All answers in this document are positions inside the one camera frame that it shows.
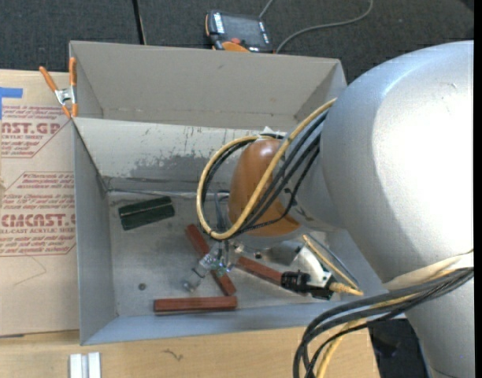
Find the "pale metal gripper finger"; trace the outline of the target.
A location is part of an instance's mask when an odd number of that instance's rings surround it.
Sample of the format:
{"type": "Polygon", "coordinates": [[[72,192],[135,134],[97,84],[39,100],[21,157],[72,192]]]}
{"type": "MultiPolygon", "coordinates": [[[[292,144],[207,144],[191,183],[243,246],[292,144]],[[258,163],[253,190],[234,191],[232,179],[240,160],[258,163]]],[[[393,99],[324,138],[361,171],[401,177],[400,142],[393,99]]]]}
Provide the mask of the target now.
{"type": "Polygon", "coordinates": [[[204,275],[191,270],[189,275],[184,278],[182,285],[186,291],[194,292],[202,284],[204,278],[204,275]]]}
{"type": "Polygon", "coordinates": [[[220,265],[220,251],[213,250],[202,257],[193,268],[199,277],[205,277],[209,272],[216,272],[220,265]]]}

